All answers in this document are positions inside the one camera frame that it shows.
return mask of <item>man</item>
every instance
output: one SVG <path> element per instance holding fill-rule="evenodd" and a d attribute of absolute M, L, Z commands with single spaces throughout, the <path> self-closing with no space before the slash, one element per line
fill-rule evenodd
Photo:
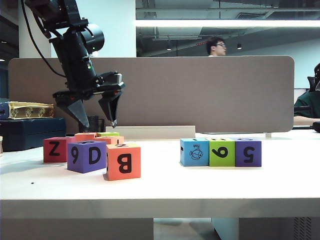
<path fill-rule="evenodd" d="M 206 51 L 209 54 L 209 57 L 225 56 L 227 53 L 225 40 L 217 36 L 210 37 L 206 43 Z"/>
<path fill-rule="evenodd" d="M 293 125 L 312 126 L 320 121 L 320 63 L 314 68 L 315 91 L 309 91 L 298 97 L 294 106 L 309 106 L 309 110 L 295 110 Z"/>

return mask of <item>fish drawing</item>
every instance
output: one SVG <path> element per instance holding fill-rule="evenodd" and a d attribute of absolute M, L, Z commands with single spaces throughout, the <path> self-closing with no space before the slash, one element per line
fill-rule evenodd
<path fill-rule="evenodd" d="M 199 159 L 202 157 L 202 155 L 203 155 L 203 153 L 202 153 L 202 151 L 200 150 L 200 148 L 197 148 L 197 149 L 191 151 L 189 154 L 190 154 L 190 156 L 191 156 L 191 158 L 192 158 L 193 160 L 199 160 Z"/>

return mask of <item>green block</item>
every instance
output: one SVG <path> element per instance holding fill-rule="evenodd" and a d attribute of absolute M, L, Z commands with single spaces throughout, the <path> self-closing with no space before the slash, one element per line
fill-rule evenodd
<path fill-rule="evenodd" d="M 104 137 L 104 136 L 120 136 L 120 133 L 116 131 L 105 131 L 105 132 L 97 132 L 96 133 L 98 137 Z"/>
<path fill-rule="evenodd" d="M 209 140 L 209 166 L 235 167 L 236 142 L 231 138 L 207 138 Z"/>

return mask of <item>purple block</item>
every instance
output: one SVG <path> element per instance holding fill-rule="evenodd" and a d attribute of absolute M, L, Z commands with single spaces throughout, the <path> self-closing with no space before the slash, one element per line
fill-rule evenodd
<path fill-rule="evenodd" d="M 79 141 L 68 143 L 67 169 L 88 173 L 107 167 L 105 141 Z"/>
<path fill-rule="evenodd" d="M 254 138 L 232 138 L 235 140 L 235 166 L 261 167 L 262 144 Z"/>

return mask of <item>ceiling light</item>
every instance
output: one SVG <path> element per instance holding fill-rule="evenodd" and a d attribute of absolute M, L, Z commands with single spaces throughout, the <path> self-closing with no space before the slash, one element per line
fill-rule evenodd
<path fill-rule="evenodd" d="M 136 27 L 320 27 L 320 20 L 135 20 Z"/>

